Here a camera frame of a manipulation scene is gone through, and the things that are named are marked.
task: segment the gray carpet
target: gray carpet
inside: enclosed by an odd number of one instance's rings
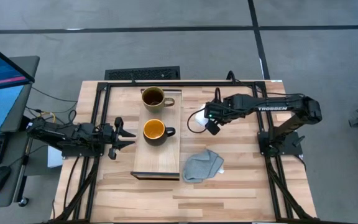
[[[262,26],[358,25],[358,1],[258,0],[255,7]],[[247,1],[0,0],[0,29],[212,25],[251,25]],[[347,124],[358,108],[358,30],[263,31],[262,39],[271,78],[321,103],[323,121],[300,129],[318,216],[358,223],[358,128]],[[66,99],[77,99],[83,80],[114,68],[179,65],[182,79],[225,78],[229,70],[262,78],[252,31],[0,34],[0,51],[39,55],[35,87]],[[28,106],[71,105],[33,91]],[[0,208],[0,223],[47,220],[58,178],[29,177],[30,204]]]

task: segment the caster wheel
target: caster wheel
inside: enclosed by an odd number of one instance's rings
[[[26,206],[29,203],[29,200],[30,199],[23,197],[22,200],[18,203],[19,207]]]

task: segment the gray cloth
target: gray cloth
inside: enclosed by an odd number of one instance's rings
[[[216,175],[223,164],[223,159],[213,151],[205,150],[200,154],[190,156],[183,169],[183,180],[191,183],[201,183]]]

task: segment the wooden tray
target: wooden tray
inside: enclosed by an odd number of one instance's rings
[[[149,112],[143,105],[140,109],[135,162],[131,172],[139,180],[179,180],[181,90],[164,90],[164,94],[173,98],[175,105],[157,114]],[[175,128],[175,135],[168,137],[161,146],[147,144],[143,126],[150,119],[159,119],[166,127]]]

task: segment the dark mug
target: dark mug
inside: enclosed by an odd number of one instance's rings
[[[148,87],[143,91],[142,101],[146,109],[153,113],[158,113],[162,111],[164,107],[173,106],[175,104],[173,98],[165,97],[164,91],[156,86]]]
[[[165,127],[159,119],[148,120],[143,127],[143,137],[152,146],[161,146],[168,137],[175,133],[175,128]]]

